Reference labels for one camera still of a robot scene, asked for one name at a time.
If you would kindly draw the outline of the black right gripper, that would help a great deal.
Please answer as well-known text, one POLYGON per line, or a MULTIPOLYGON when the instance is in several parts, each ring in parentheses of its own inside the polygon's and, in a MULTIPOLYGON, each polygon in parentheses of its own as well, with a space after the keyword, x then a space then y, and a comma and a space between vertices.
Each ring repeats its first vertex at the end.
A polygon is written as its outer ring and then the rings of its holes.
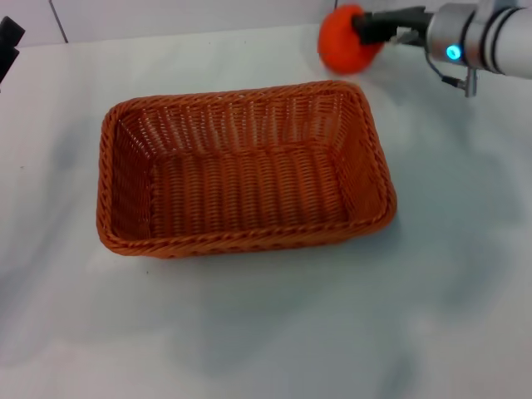
POLYGON ((389 42, 425 46, 427 30, 434 16, 424 6, 365 12, 352 17, 352 29, 362 45, 389 42))

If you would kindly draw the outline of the orange toy pear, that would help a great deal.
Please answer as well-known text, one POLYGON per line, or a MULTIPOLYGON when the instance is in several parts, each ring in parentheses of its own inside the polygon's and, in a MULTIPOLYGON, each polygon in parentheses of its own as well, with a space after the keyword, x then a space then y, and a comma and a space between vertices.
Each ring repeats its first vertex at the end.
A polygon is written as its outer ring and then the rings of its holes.
POLYGON ((359 5, 346 4, 324 18, 318 34, 318 55, 329 71, 338 75, 364 71, 383 48, 383 42, 362 44, 353 30, 352 17, 363 13, 359 5))

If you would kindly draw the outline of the orange woven rectangular basket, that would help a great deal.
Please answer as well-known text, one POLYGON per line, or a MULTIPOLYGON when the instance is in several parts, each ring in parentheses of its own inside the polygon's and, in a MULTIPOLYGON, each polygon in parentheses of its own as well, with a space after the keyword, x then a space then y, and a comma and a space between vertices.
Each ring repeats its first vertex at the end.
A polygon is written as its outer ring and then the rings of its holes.
POLYGON ((352 83, 145 96, 102 122, 96 227, 117 254, 335 244, 396 211, 370 106, 352 83))

